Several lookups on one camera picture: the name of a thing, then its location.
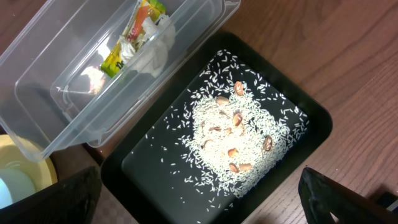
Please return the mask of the yellow green snack wrapper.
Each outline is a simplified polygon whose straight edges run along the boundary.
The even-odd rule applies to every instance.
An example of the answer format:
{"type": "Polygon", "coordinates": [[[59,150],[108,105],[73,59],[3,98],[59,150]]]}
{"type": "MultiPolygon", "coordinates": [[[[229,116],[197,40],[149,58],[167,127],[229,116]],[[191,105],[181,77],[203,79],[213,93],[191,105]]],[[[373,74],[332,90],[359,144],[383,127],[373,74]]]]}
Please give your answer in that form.
{"type": "Polygon", "coordinates": [[[129,22],[100,69],[114,77],[158,31],[158,23],[164,17],[167,17],[166,8],[158,0],[137,1],[129,22]]]}

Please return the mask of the light blue bowl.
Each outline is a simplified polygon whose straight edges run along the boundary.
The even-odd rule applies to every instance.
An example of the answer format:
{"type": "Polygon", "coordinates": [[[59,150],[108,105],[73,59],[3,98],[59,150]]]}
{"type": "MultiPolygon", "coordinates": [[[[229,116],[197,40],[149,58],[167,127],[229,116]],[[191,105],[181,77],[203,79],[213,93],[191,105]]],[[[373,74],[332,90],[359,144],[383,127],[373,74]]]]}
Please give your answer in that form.
{"type": "Polygon", "coordinates": [[[16,169],[1,169],[1,208],[36,193],[30,177],[16,169]]]}

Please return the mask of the pile of rice and nuts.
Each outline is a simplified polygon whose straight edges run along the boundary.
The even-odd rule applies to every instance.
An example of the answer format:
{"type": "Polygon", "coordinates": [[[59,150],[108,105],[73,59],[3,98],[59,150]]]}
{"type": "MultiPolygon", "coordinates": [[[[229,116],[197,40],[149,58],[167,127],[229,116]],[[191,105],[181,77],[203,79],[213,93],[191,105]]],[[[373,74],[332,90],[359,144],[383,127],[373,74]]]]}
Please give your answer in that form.
{"type": "Polygon", "coordinates": [[[172,223],[229,213],[307,133],[307,114],[237,55],[217,51],[146,133],[125,172],[172,223]]]}

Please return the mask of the yellow plate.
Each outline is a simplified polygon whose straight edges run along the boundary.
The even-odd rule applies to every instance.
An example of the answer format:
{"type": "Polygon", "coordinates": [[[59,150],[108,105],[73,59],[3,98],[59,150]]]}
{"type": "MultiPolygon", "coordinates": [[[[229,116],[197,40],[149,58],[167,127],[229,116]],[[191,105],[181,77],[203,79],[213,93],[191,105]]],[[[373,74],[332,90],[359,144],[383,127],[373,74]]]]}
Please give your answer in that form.
{"type": "Polygon", "coordinates": [[[16,169],[25,173],[33,182],[36,191],[58,182],[51,159],[40,162],[28,160],[6,134],[1,135],[1,169],[16,169]]]}

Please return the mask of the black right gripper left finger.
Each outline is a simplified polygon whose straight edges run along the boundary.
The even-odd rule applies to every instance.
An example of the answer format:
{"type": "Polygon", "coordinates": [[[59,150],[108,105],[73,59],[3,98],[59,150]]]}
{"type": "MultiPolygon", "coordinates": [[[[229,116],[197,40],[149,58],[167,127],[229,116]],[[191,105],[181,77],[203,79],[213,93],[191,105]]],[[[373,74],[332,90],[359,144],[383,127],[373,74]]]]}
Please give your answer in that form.
{"type": "Polygon", "coordinates": [[[1,209],[4,223],[91,223],[102,181],[91,166],[1,209]]]}

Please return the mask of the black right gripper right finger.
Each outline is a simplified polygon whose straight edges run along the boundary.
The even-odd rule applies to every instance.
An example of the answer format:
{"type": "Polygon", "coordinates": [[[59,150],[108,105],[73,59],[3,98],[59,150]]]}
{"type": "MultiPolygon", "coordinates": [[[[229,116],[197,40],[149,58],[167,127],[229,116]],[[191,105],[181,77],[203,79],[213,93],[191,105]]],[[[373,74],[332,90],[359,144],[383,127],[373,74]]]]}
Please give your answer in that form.
{"type": "Polygon", "coordinates": [[[316,170],[303,169],[298,192],[308,223],[397,223],[397,214],[316,170]]]}

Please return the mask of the white paper tissue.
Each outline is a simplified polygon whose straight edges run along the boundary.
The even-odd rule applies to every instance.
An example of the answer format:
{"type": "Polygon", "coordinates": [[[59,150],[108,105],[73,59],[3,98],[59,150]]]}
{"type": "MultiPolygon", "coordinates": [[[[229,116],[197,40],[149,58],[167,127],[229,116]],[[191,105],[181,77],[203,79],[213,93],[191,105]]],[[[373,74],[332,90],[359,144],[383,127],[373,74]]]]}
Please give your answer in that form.
{"type": "MultiPolygon", "coordinates": [[[[119,56],[122,64],[126,65],[148,41],[152,40],[159,27],[169,24],[170,17],[165,14],[161,14],[160,18],[155,22],[150,17],[147,17],[142,23],[142,31],[144,33],[139,34],[135,42],[129,44],[126,37],[120,37],[121,50],[119,56]]],[[[165,30],[165,40],[158,40],[152,47],[147,48],[149,52],[137,63],[137,69],[141,70],[142,73],[150,73],[154,78],[157,78],[165,66],[169,50],[174,43],[175,27],[172,26],[165,30]]]]}

